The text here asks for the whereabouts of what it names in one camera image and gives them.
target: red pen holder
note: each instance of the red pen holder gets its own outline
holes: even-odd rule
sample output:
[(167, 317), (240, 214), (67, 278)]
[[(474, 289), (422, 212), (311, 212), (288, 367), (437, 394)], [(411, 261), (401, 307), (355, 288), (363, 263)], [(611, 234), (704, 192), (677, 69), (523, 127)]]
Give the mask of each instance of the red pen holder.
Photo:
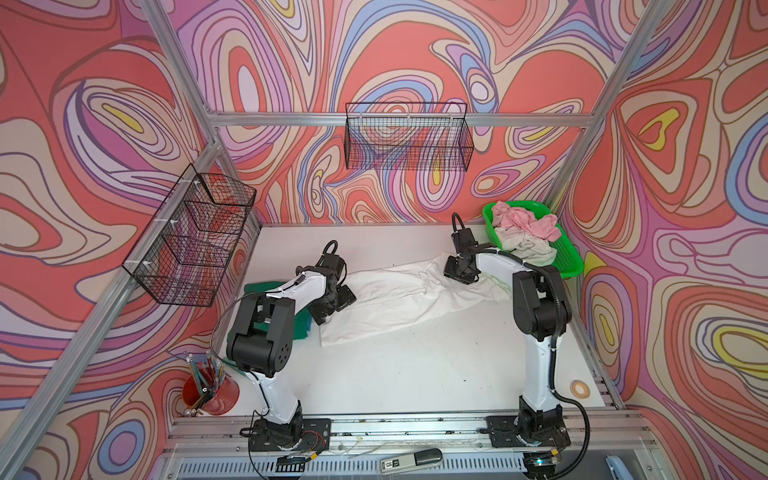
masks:
[[(210, 383), (210, 380), (213, 378), (211, 369), (203, 368), (200, 370), (200, 373), (202, 373), (206, 381)], [(219, 385), (219, 389), (214, 394), (214, 397), (205, 402), (200, 408), (211, 415), (223, 415), (235, 406), (239, 397), (240, 387), (237, 386), (237, 382), (232, 380), (230, 376), (224, 372), (221, 385)], [(190, 375), (184, 383), (184, 387), (181, 390), (181, 398), (190, 408), (200, 398), (200, 393), (197, 391), (197, 385), (195, 385), (194, 377), (192, 375)]]

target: pink clothing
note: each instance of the pink clothing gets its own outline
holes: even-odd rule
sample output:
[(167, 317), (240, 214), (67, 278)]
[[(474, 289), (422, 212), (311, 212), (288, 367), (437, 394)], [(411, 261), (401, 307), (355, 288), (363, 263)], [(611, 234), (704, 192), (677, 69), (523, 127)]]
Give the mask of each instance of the pink clothing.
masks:
[(534, 237), (554, 242), (562, 232), (555, 226), (558, 217), (554, 214), (544, 215), (536, 220), (536, 216), (530, 210), (520, 207), (510, 207), (505, 202), (496, 202), (491, 208), (493, 212), (493, 226), (501, 228), (517, 227)]

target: wire basket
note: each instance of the wire basket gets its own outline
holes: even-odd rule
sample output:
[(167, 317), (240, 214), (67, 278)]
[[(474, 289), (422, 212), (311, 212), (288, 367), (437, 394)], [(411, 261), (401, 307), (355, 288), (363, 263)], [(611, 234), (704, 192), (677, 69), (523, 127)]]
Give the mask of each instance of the wire basket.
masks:
[(158, 303), (212, 306), (255, 200), (239, 180), (195, 174), (131, 274)]
[(346, 104), (350, 170), (467, 171), (475, 144), (461, 102)]

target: white cloth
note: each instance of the white cloth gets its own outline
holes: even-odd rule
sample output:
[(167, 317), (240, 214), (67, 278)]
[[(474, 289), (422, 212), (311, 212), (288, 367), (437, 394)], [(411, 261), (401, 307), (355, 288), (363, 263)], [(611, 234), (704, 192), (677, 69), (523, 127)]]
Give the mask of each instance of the white cloth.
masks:
[(553, 248), (547, 240), (517, 227), (498, 227), (495, 230), (502, 242), (502, 250), (507, 250), (534, 265), (551, 265), (558, 255), (558, 249)]
[(458, 312), (485, 300), (509, 300), (490, 276), (465, 285), (443, 275), (448, 253), (432, 260), (347, 275), (357, 301), (320, 326), (323, 346), (364, 339)]

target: green plastic basket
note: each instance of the green plastic basket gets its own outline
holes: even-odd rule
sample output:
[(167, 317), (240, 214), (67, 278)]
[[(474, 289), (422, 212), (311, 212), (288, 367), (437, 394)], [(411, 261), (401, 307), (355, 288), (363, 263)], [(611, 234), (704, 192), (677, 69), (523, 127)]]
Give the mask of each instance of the green plastic basket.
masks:
[[(485, 205), (482, 208), (482, 216), (485, 218), (485, 231), (488, 232), (488, 238), (494, 245), (502, 248), (502, 242), (498, 239), (496, 230), (493, 229), (493, 210), (491, 209), (494, 205), (496, 205), (496, 202)], [(507, 205), (510, 207), (523, 207), (526, 210), (530, 210), (537, 219), (552, 213), (546, 205), (534, 202), (533, 200), (517, 200), (507, 202)], [(556, 241), (549, 243), (554, 248), (558, 249), (558, 255), (554, 258), (552, 265), (560, 270), (560, 274), (563, 278), (577, 276), (584, 271), (584, 261), (578, 256), (576, 247), (571, 243), (571, 239), (568, 238), (563, 227), (561, 227), (559, 223), (557, 224), (557, 227), (563, 234)]]

